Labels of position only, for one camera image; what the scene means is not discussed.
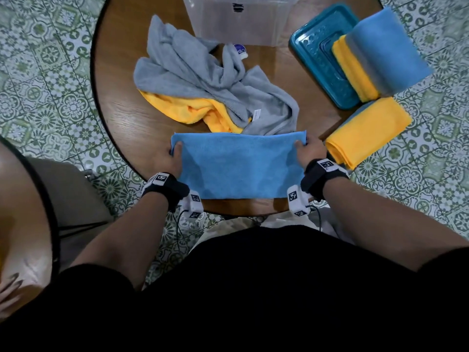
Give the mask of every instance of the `round wooden table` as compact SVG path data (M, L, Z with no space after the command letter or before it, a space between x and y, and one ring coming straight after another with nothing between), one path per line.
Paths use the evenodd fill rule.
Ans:
M57 220L39 176L26 158L0 137L1 281L23 279L12 294L12 313L34 299L59 271Z
M260 65L270 81L300 106L297 130L327 137L353 111L341 111L288 47L290 36L336 2L349 5L359 18L381 9L378 0L299 0L292 8L279 46L246 46L246 69ZM138 92L135 64L147 57L149 22L157 14L164 23L192 32L183 0L107 0L93 39L91 77L98 112L122 157L144 179L153 174L152 156L174 132L208 132L200 121L185 125L166 117ZM208 212L255 216L288 210L286 199L204 200Z

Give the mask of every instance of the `gray towel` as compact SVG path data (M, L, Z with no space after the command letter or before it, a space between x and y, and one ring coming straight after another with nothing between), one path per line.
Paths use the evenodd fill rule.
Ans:
M138 59L138 89L178 98L214 99L247 135L276 135L296 130L298 104L269 82L259 66L247 72L232 44L223 47L223 66L209 53L216 43L198 39L153 16L148 31L149 58ZM249 123L255 110L259 117Z

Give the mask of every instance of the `beige chair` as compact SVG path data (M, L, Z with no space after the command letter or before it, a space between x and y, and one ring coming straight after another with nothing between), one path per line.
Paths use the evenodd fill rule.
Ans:
M28 157L28 162L44 183L57 218L62 271L114 218L86 178L87 171L48 159Z

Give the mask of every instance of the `white tracking module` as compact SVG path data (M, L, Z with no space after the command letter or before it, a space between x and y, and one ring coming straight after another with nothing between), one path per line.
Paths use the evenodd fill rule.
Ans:
M187 210L183 213L188 221L195 221L203 213L202 201L200 200L199 193L195 190L189 191L189 195L179 201L182 210Z
M287 190L288 208L296 216L309 214L311 208L308 207L308 199L311 195L301 190L299 185L292 185Z

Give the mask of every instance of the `clear plastic storage box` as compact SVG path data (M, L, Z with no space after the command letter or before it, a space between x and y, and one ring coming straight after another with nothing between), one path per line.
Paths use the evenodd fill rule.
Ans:
M197 37L275 47L298 0L184 0Z

